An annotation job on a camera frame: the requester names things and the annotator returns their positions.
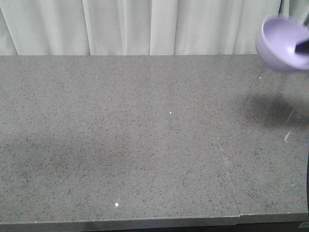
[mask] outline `white speck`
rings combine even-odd
[[[286,142],[286,143],[288,143],[288,138],[289,138],[289,135],[290,135],[290,131],[286,134],[286,136],[285,136],[285,138],[284,138],[284,141]]]

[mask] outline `gray granite countertop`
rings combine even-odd
[[[308,220],[287,78],[257,55],[0,57],[0,231]]]

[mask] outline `plastic bowl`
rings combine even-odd
[[[296,44],[308,38],[308,29],[296,20],[269,16],[256,36],[255,46],[262,60],[277,71],[309,70],[309,54],[295,53]]]

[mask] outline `table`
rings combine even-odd
[[[0,57],[0,231],[308,220],[288,77],[257,55]]]

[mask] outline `white curtain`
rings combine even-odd
[[[304,21],[308,0],[281,8]],[[256,53],[281,0],[0,0],[0,55]]]

